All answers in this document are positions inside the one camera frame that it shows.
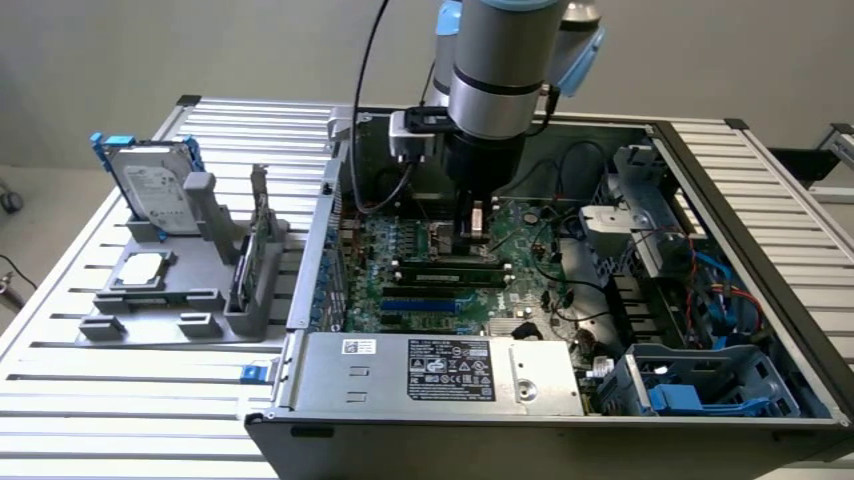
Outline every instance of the power supply label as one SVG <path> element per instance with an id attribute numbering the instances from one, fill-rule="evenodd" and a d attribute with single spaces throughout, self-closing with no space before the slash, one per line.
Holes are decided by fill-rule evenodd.
<path id="1" fill-rule="evenodd" d="M 407 394 L 412 400 L 494 402 L 490 342 L 409 340 Z"/>

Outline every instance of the capacitor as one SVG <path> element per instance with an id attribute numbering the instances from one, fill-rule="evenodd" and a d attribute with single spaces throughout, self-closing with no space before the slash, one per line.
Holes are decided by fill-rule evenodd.
<path id="1" fill-rule="evenodd" d="M 524 215 L 522 215 L 522 221 L 524 222 L 526 225 L 536 225 L 539 223 L 539 217 L 536 216 L 535 213 L 526 213 Z"/>

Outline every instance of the gray parts tray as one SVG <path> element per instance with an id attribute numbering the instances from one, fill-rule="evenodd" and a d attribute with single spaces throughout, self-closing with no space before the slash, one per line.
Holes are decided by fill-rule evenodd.
<path id="1" fill-rule="evenodd" d="M 245 313 L 232 313 L 228 292 L 235 266 L 221 263 L 209 242 L 197 237 L 169 238 L 152 248 L 151 244 L 140 246 L 131 240 L 109 276 L 108 288 L 95 295 L 97 309 L 83 319 L 80 329 L 85 334 L 80 334 L 75 343 L 115 347 L 263 340 L 283 247 L 283 243 L 265 245 L 252 302 Z M 160 285 L 128 295 L 109 286 L 121 282 L 120 267 L 140 253 L 163 254 L 165 271 L 155 282 Z"/>

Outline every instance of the metal frame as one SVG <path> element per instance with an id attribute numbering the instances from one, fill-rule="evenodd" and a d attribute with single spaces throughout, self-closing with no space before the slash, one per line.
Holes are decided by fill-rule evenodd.
<path id="1" fill-rule="evenodd" d="M 447 440 L 443 445 L 444 449 L 439 450 L 443 452 L 447 452 L 448 445 L 464 448 L 466 445 L 464 442 L 460 443 L 460 439 L 467 438 L 467 432 L 479 431 L 483 425 L 488 425 L 492 432 L 490 435 L 492 437 L 491 445 L 494 451 L 490 452 L 487 463 L 491 464 L 490 468 L 494 468 L 492 473 L 498 474 L 500 472 L 502 475 L 512 470 L 512 465 L 503 461 L 504 455 L 510 453 L 500 452 L 503 452 L 508 443 L 518 443 L 515 438 L 519 435 L 519 431 L 532 435 L 532 439 L 536 439 L 535 441 L 539 442 L 543 448 L 548 449 L 548 445 L 554 444 L 554 437 L 551 437 L 550 433 L 543 432 L 552 431 L 550 429 L 558 429 L 560 435 L 567 438 L 580 438 L 586 434 L 579 433 L 579 430 L 574 428 L 579 425 L 598 427 L 607 425 L 611 428 L 618 428 L 619 435 L 626 437 L 636 435 L 635 431 L 643 431 L 644 426 L 670 425 L 679 427 L 676 429 L 680 432 L 679 434 L 675 434 L 668 440 L 662 439 L 656 442 L 656 448 L 659 449 L 656 458 L 666 463 L 667 459 L 672 458 L 672 452 L 684 448 L 683 443 L 686 443 L 687 439 L 696 436 L 707 439 L 706 446 L 720 442 L 720 445 L 714 448 L 728 452 L 732 444 L 727 441 L 727 434 L 722 433 L 722 430 L 726 432 L 726 427 L 739 427 L 743 429 L 742 432 L 746 436 L 758 435 L 751 441 L 756 463 L 755 465 L 743 465 L 743 470 L 732 469 L 732 474 L 739 477 L 755 474 L 759 470 L 755 470 L 754 467 L 756 469 L 768 468 L 767 465 L 766 467 L 758 466 L 764 461 L 783 464 L 792 460 L 803 459 L 815 454 L 815 452 L 830 449 L 842 439 L 850 438 L 850 432 L 844 427 L 850 426 L 848 415 L 852 411 L 850 402 L 854 398 L 854 374 L 839 355 L 840 352 L 836 353 L 834 351 L 826 334 L 819 329 L 811 313 L 802 303 L 806 294 L 798 295 L 798 290 L 794 289 L 794 286 L 799 284 L 790 285 L 778 270 L 778 264 L 787 265 L 787 259 L 791 258 L 790 255 L 800 254 L 810 257 L 815 252 L 810 251 L 808 247 L 791 245 L 780 247 L 775 245 L 776 242 L 774 241 L 755 239 L 754 233 L 748 228 L 762 227 L 762 229 L 780 229 L 780 231 L 802 229 L 820 232 L 828 236 L 822 248 L 826 250 L 827 245 L 832 246 L 839 251 L 834 259 L 836 261 L 851 261 L 848 252 L 851 251 L 852 242 L 844 232 L 840 232 L 835 222 L 811 202 L 800 185 L 779 166 L 764 147 L 755 141 L 750 132 L 735 131 L 723 122 L 714 125 L 704 122 L 699 124 L 692 122 L 671 123 L 668 121 L 624 118 L 614 122 L 611 119 L 574 116 L 556 116 L 552 122 L 555 124 L 584 124 L 643 128 L 647 130 L 664 156 L 671 172 L 674 172 L 679 180 L 683 194 L 696 208 L 702 219 L 699 223 L 706 231 L 715 235 L 730 257 L 734 269 L 744 279 L 748 290 L 759 298 L 780 341 L 816 396 L 830 410 L 831 419 L 548 418 L 531 415 L 464 415 L 456 412 L 417 414 L 395 411 L 395 413 L 389 413 L 371 411 L 371 409 L 357 413 L 332 410 L 313 412 L 293 410 L 293 395 L 297 388 L 293 387 L 293 384 L 304 381 L 300 380 L 299 375 L 303 368 L 301 362 L 305 361 L 308 355 L 305 350 L 307 339 L 305 335 L 301 335 L 299 339 L 295 339 L 296 341 L 287 342 L 284 348 L 281 365 L 285 367 L 279 379 L 281 390 L 276 402 L 273 402 L 277 407 L 269 408 L 264 410 L 263 414 L 259 413 L 247 418 L 249 434 L 261 446 L 268 461 L 271 461 L 280 473 L 284 474 L 287 472 L 293 475 L 293 478 L 308 478 L 309 473 L 300 470 L 300 466 L 311 459 L 313 460 L 313 467 L 323 465 L 320 468 L 328 468 L 323 475 L 340 475 L 344 471 L 336 469 L 335 465 L 345 457 L 348 459 L 347 464 L 352 463 L 352 473 L 355 475 L 368 475 L 373 472 L 371 470 L 371 462 L 379 461 L 372 452 L 383 451 L 380 444 L 385 440 L 380 440 L 380 437 L 383 439 L 395 438 L 397 441 L 403 441 L 403 438 L 405 438 L 405 441 L 417 445 L 421 450 L 439 448 L 439 445 L 433 443 L 435 439 L 431 438 L 431 434 L 425 433 L 425 430 L 429 429 L 419 427 L 423 422 L 429 422 L 431 427 L 435 426 L 436 429 L 444 432 L 443 435 Z M 734 199 L 735 206 L 730 205 L 730 198 Z M 776 211 L 775 207 L 779 204 L 786 204 L 788 210 Z M 815 286 L 826 287 L 820 280 Z M 827 430 L 831 426 L 838 428 L 835 432 Z M 778 457 L 776 454 L 784 449 L 779 449 L 780 445 L 768 442 L 767 439 L 762 438 L 762 435 L 782 427 L 812 430 L 816 437 L 823 438 L 823 440 L 804 450 L 798 451 L 795 449 L 788 454 Z M 317 452 L 307 448 L 308 444 L 304 440 L 296 438 L 301 433 L 297 435 L 293 432 L 301 432 L 303 429 L 308 429 L 308 436 L 327 438 L 321 443 L 316 441 L 312 443 L 319 448 L 319 451 L 323 452 L 321 457 L 316 457 Z M 611 432 L 611 435 L 614 435 L 611 438 L 615 439 L 615 442 L 624 442 L 623 438 L 616 440 L 616 433 Z M 373 440 L 371 442 L 356 442 L 355 438 L 359 436 L 367 436 Z M 566 453 L 572 456 L 580 451 L 583 451 L 583 448 L 570 450 Z M 828 455 L 824 457 L 819 454 L 818 458 L 831 458 L 832 453 Z M 400 460 L 403 462 L 411 462 L 413 458 L 411 455 L 408 457 L 401 455 L 401 457 L 404 457 Z M 548 455 L 535 456 L 534 458 L 536 458 L 535 463 L 544 471 L 559 471 L 562 468 L 575 468 L 576 471 L 584 474 L 603 471 L 602 467 L 594 470 L 583 462 L 572 462 L 570 464 L 563 459 L 552 458 Z M 450 458 L 447 456 L 441 457 L 441 461 L 450 461 Z M 397 464 L 393 461 L 388 463 L 391 471 L 396 468 L 395 474 L 403 474 L 405 464 Z M 659 475 L 680 475 L 679 472 L 668 469 L 656 470 L 655 473 Z"/>
<path id="2" fill-rule="evenodd" d="M 220 179 L 217 199 L 237 215 L 244 214 L 248 204 L 249 185 L 243 179 L 248 179 L 251 164 L 259 160 L 271 164 L 268 179 L 277 182 L 273 208 L 293 227 L 273 306 L 280 323 L 287 319 L 297 283 L 300 247 L 307 241 L 315 208 L 309 199 L 319 191 L 329 159 L 324 141 L 328 113 L 329 108 L 316 105 L 203 98 L 197 105 L 172 111 L 157 133 L 157 138 L 196 136 L 208 169 Z M 686 135 L 696 136 L 688 137 L 686 143 L 704 152 L 695 151 L 698 161 L 710 169 L 710 177 L 736 214 L 747 205 L 746 198 L 768 209 L 776 204 L 791 208 L 784 198 L 772 197 L 774 202 L 767 202 L 755 196 L 762 191 L 758 187 L 747 195 L 740 194 L 720 176 L 726 176 L 723 170 L 730 166 L 738 171 L 744 171 L 744 166 L 750 167 L 747 171 L 759 171 L 751 166 L 755 160 L 744 156 L 743 147 L 731 145 L 722 155 L 711 153 L 708 142 L 732 141 L 726 138 L 732 132 L 722 121 L 602 115 L 572 118 L 592 123 L 607 119 L 631 127 L 634 120 L 672 122 L 683 139 Z M 240 385 L 236 379 L 243 365 L 279 357 L 284 325 L 271 326 L 271 338 L 256 344 L 123 352 L 71 347 L 79 322 L 76 311 L 89 301 L 87 289 L 99 288 L 99 282 L 105 281 L 103 267 L 117 258 L 128 236 L 115 227 L 125 218 L 127 211 L 113 191 L 0 337 L 0 478 L 272 479 L 275 472 L 240 422 L 243 413 L 268 405 L 272 388 Z M 747 228 L 762 248 L 790 245 L 784 237 L 766 235 L 764 227 Z M 778 241 L 763 243 L 774 238 Z M 816 244 L 832 244 L 819 235 L 811 238 Z M 819 326 L 826 330 L 832 327 L 831 333 L 854 328 L 842 321 L 836 326 L 827 322 L 819 320 Z M 844 342 L 847 338 L 831 335 L 842 354 L 854 359 L 854 343 Z M 297 351 L 299 335 L 287 341 L 287 350 Z M 664 433 L 666 429 L 650 431 L 650 438 Z M 654 444 L 651 439 L 627 445 L 626 452 L 643 453 L 638 447 Z M 750 450 L 747 439 L 746 455 Z M 688 463 L 699 461 L 691 454 L 682 458 Z M 800 469 L 814 466 L 794 465 Z"/>

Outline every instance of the black cable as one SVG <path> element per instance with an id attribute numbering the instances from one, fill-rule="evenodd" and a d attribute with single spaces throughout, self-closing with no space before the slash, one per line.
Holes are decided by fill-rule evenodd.
<path id="1" fill-rule="evenodd" d="M 582 145 L 591 146 L 596 152 L 599 153 L 599 158 L 602 160 L 602 173 L 607 171 L 607 154 L 604 153 L 604 148 L 592 140 L 579 140 L 578 142 L 572 142 L 566 150 L 563 151 L 563 155 L 560 155 L 560 161 L 555 164 L 555 168 L 558 169 L 558 180 L 555 182 L 555 195 L 563 194 L 563 165 L 566 163 L 566 157 L 570 155 L 570 152 L 575 150 Z"/>
<path id="2" fill-rule="evenodd" d="M 599 318 L 599 317 L 603 317 L 606 315 L 610 315 L 611 312 L 610 311 L 599 312 L 599 313 L 596 313 L 594 315 L 588 315 L 588 316 L 586 316 L 583 318 L 567 318 L 563 315 L 560 315 L 560 312 L 558 310 L 554 311 L 554 314 L 558 316 L 558 318 L 560 320 L 564 320 L 564 321 L 572 322 L 572 323 L 579 323 L 579 322 L 586 322 L 587 320 L 592 320 L 594 318 Z"/>
<path id="3" fill-rule="evenodd" d="M 14 270 L 14 273 L 17 273 L 17 276 L 21 277 L 21 279 L 29 284 L 32 289 L 39 290 L 39 285 L 36 285 L 36 282 L 29 280 L 29 277 L 24 275 L 24 272 L 21 272 L 21 269 L 17 268 L 17 265 L 14 265 L 14 262 L 12 261 L 12 259 L 2 254 L 0 254 L 0 258 L 2 258 L 6 262 L 9 262 L 9 265 L 12 266 L 12 270 Z"/>
<path id="4" fill-rule="evenodd" d="M 524 183 L 524 181 L 531 178 L 531 175 L 534 175 L 534 172 L 539 169 L 540 166 L 546 165 L 546 164 L 551 164 L 552 167 L 556 168 L 555 162 L 551 161 L 551 159 L 544 158 L 543 160 L 540 160 L 539 162 L 536 162 L 531 168 L 528 169 L 527 172 L 524 172 L 524 175 L 522 175 L 519 177 L 519 180 L 516 180 L 512 183 L 508 183 L 507 185 L 504 185 L 502 188 L 499 188 L 499 191 L 502 192 L 508 192 L 510 190 L 512 190 L 514 188 L 516 188 L 519 185 L 522 185 Z"/>
<path id="5" fill-rule="evenodd" d="M 429 87 L 429 79 L 432 79 L 432 71 L 436 68 L 436 61 L 433 60 L 429 64 L 429 71 L 427 72 L 427 80 L 424 81 L 424 88 L 421 90 L 421 98 L 417 101 L 417 106 L 424 106 L 424 97 L 427 97 L 427 88 Z"/>
<path id="6" fill-rule="evenodd" d="M 379 6 L 379 10 L 376 11 L 376 17 L 373 18 L 373 25 L 371 27 L 371 35 L 368 36 L 368 43 L 364 47 L 364 56 L 361 57 L 361 65 L 359 67 L 359 78 L 356 80 L 356 94 L 352 100 L 352 116 L 349 118 L 349 151 L 347 152 L 347 160 L 349 163 L 349 181 L 352 183 L 352 197 L 356 203 L 356 208 L 359 211 L 369 215 L 376 211 L 381 210 L 388 203 L 396 198 L 403 189 L 405 188 L 407 183 L 412 177 L 412 173 L 415 171 L 415 163 L 411 163 L 405 171 L 403 172 L 403 177 L 400 178 L 400 183 L 395 187 L 391 195 L 385 200 L 379 202 L 372 207 L 365 207 L 361 202 L 361 193 L 359 192 L 359 175 L 356 174 L 356 128 L 357 128 L 357 119 L 359 119 L 359 100 L 361 98 L 361 84 L 364 83 L 364 71 L 368 67 L 368 59 L 371 57 L 371 47 L 373 46 L 373 37 L 376 36 L 376 29 L 379 28 L 379 22 L 383 19 L 383 14 L 385 13 L 385 7 L 388 7 L 388 0 L 383 0 L 381 5 Z"/>
<path id="7" fill-rule="evenodd" d="M 563 222 L 568 216 L 570 215 L 559 217 L 558 219 Z M 539 231 L 536 232 L 536 235 L 534 235 L 534 240 L 531 240 L 531 251 L 530 251 L 530 253 L 531 253 L 531 263 L 534 263 L 534 268 L 536 269 L 538 273 L 543 277 L 546 277 L 548 280 L 551 280 L 552 282 L 558 282 L 558 283 L 562 283 L 564 285 L 586 285 L 586 286 L 596 289 L 604 295 L 606 294 L 604 288 L 602 288 L 595 283 L 586 282 L 583 280 L 566 280 L 563 278 L 558 278 L 554 275 L 550 275 L 543 270 L 543 268 L 539 266 L 539 262 L 536 261 L 536 257 L 534 256 L 534 245 L 536 244 L 536 241 L 539 240 L 540 235 L 543 234 L 543 232 L 546 231 L 546 229 L 551 226 L 551 224 L 554 222 L 555 222 L 555 220 L 551 220 L 550 222 L 546 222 L 546 225 L 543 225 L 543 228 L 540 228 Z"/>
<path id="8" fill-rule="evenodd" d="M 558 101 L 560 100 L 560 87 L 555 85 L 548 86 L 548 100 L 546 101 L 546 116 L 543 117 L 543 123 L 539 124 L 536 130 L 524 134 L 526 137 L 535 137 L 546 131 L 548 124 L 551 123 L 551 117 L 558 109 Z"/>

